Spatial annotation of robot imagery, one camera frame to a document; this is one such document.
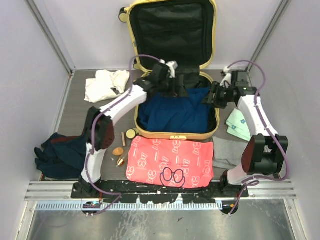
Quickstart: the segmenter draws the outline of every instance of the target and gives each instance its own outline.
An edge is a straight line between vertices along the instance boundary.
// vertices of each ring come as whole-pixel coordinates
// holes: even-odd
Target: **suitcase lid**
[[[136,55],[200,69],[212,62],[217,22],[214,0],[138,0],[125,10]],[[137,64],[147,72],[155,60],[137,58]]]

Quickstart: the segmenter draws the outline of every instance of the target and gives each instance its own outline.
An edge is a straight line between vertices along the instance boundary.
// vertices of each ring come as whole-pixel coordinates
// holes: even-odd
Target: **suitcase wheel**
[[[122,23],[126,23],[127,22],[127,12],[125,11],[124,7],[120,9],[119,20]]]
[[[133,62],[133,68],[134,68],[135,70],[140,70],[140,67],[139,67],[139,64],[138,64],[138,62],[137,62],[137,59],[135,59],[134,62]]]

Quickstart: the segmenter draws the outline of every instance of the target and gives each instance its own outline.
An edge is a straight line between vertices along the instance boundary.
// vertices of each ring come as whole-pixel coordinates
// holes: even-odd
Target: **open suitcase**
[[[210,87],[213,79],[201,72],[213,60],[217,6],[214,0],[137,0],[119,13],[127,23],[136,55],[144,54],[176,61],[176,74],[187,80],[186,88]],[[134,68],[150,73],[155,60],[137,58]],[[218,129],[220,112],[212,108],[205,133],[147,131],[135,110],[135,125],[141,136],[149,139],[206,140]]]

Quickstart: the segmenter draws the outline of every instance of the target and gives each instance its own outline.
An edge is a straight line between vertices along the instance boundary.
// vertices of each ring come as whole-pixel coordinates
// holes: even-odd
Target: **white wall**
[[[134,0],[35,0],[52,29],[57,29],[77,69],[123,69],[133,56],[119,10]],[[211,69],[250,59],[280,0],[216,0],[216,54]]]
[[[291,175],[310,239],[320,235],[320,2],[291,1],[257,63],[268,82],[264,109],[289,139]],[[253,83],[261,74],[252,70]]]
[[[0,22],[0,239],[11,240],[68,74],[25,1],[0,1]]]

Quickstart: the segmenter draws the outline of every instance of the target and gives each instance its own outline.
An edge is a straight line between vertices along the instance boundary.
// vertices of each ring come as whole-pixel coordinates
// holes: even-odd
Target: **folded blue shirt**
[[[154,98],[139,106],[140,122],[149,132],[204,134],[208,130],[210,106],[202,104],[210,88],[187,89],[189,97]]]

